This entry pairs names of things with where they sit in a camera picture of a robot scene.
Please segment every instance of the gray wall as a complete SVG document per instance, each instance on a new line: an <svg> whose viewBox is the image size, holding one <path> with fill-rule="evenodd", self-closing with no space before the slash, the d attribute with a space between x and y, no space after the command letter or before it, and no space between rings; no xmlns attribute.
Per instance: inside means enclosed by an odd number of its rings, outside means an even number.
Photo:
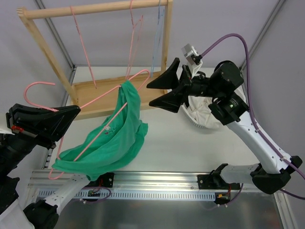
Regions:
<svg viewBox="0 0 305 229"><path fill-rule="evenodd" d="M251 60L256 117L290 155L305 162L305 1L289 0ZM294 173L288 191L305 196L305 181ZM289 198L299 228L305 224L305 201Z"/></svg>
<svg viewBox="0 0 305 229"><path fill-rule="evenodd" d="M116 0L44 0L47 8L67 7ZM187 43L203 52L227 33L244 36L251 46L277 0L173 0L173 18L168 62L183 58ZM134 66L150 66L157 24L157 7L136 9L135 20L144 15L143 30ZM129 10L76 16L92 65L126 66L131 41ZM53 22L75 64L87 65L73 17L54 18ZM243 47L228 39L204 58L204 66L215 67L229 59L241 64Z"/></svg>
<svg viewBox="0 0 305 229"><path fill-rule="evenodd" d="M39 47L28 33L16 13L16 8L25 6L35 9L33 0L2 1L0 8L0 113L5 113L15 103L26 105L23 99L24 88L35 81L49 81L56 86L34 86L29 90L29 99L38 104L58 106L64 95L64 88L51 69ZM70 69L61 56L59 48L53 41L43 20L37 21L37 26L47 42L54 50L56 57L65 70ZM11 177L20 177L17 191L24 200L25 187L33 169L41 168L44 159L44 149L36 147L26 156Z"/></svg>

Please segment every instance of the white laundry basket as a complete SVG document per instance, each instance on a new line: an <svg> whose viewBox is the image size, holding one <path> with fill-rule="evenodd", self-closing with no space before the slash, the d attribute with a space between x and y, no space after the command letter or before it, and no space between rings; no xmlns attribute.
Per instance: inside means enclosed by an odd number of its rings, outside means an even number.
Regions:
<svg viewBox="0 0 305 229"><path fill-rule="evenodd" d="M245 97L245 95L244 95L244 91L243 91L243 88L242 88L241 86L238 87L238 88L235 90L235 93L236 93L238 96L240 96L244 102L246 102L246 97ZM185 113L186 117L191 121L191 123L192 123L194 126L196 126L196 127L198 127L198 128L207 128L205 125L198 123L193 117L190 116L189 112L186 110L185 104L183 104L183 105L181 106L181 108L182 108L183 112Z"/></svg>

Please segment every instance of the green cloth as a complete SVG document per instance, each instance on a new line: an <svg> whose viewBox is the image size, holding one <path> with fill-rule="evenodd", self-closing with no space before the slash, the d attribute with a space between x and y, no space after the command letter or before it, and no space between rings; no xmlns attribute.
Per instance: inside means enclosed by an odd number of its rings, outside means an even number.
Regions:
<svg viewBox="0 0 305 229"><path fill-rule="evenodd" d="M109 124L109 128L106 128L82 156L73 162L126 102L127 106ZM91 131L82 145L63 151L60 160L56 159L52 167L68 173L85 174L93 181L104 173L129 164L140 151L148 131L148 125L139 119L140 105L141 99L137 90L127 80L119 89L113 114L107 117L101 126Z"/></svg>

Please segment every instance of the wooden frame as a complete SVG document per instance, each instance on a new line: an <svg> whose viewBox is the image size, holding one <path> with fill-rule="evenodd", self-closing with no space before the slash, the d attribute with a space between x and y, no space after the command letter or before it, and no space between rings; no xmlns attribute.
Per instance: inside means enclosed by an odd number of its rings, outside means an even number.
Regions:
<svg viewBox="0 0 305 229"><path fill-rule="evenodd" d="M153 79L158 77L166 69L167 55L168 55L168 46L169 46L169 37L170 37L170 28L172 21L172 6L173 0L134 0L132 2L132 8L147 8L147 7L158 7L159 3L161 6L165 6L165 16L164 16L164 30L163 30L163 45L162 45L162 60L161 60L161 71L154 72ZM75 15L79 14L89 14L89 13L99 13L99 12L110 12L110 11L119 11L119 10L128 10L130 8L130 1L119 1L119 2L110 2L110 3L100 3L100 4L91 4L91 5L82 5L82 6L73 6L73 11ZM118 84L121 84L125 81L125 77L118 77L116 79L105 79L98 80L97 84L100 86L98 89L92 93L92 90L95 89L92 81L76 83L70 85L68 78L64 74L59 62L55 58L48 44L46 43L44 37L40 33L34 19L45 19L52 17L63 17L71 16L72 12L70 7L62 8L52 8L52 9L42 9L42 10L27 10L25 7L17 8L17 14L20 17L21 21L28 29L29 33L32 35L41 51L49 61L52 69L57 75L58 79L64 86L65 90L68 92L72 104L77 104L81 106L85 102L88 102L90 99L95 98L96 94L102 94L106 92L106 89L109 87L114 87ZM143 79L147 75L142 74L137 79ZM139 80L134 80L132 82L134 85L137 84ZM146 87L141 89L141 109L148 109L148 103L154 98L161 96L166 93L164 90L149 89ZM89 105L78 115L78 119L82 118L91 118L102 115L109 115L114 110L116 104L117 94L111 93L107 98L107 103L99 103L99 105Z"/></svg>

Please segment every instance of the wooden base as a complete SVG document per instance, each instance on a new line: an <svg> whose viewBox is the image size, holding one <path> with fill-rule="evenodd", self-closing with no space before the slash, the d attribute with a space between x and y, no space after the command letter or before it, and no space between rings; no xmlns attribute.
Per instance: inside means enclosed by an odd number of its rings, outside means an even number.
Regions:
<svg viewBox="0 0 305 229"><path fill-rule="evenodd" d="M167 93L165 90L160 89L147 89L146 85L157 78L161 72L154 72L153 77L150 78L146 84L139 91L141 97L141 110L150 109L148 103L160 97L161 95ZM147 73L140 74L131 80L131 83L135 88L138 88L143 81L147 78ZM78 106L82 106L101 94L107 92L108 90L114 88L117 85L120 85L126 81L125 76L113 78L113 79L104 79L97 80L96 86L94 87L93 81L74 83L72 87L75 89L75 92L78 96ZM105 95L101 99L95 101L94 103L84 107L75 120L85 119L85 118L94 118L99 116L111 115L116 107L118 99L118 89Z"/></svg>

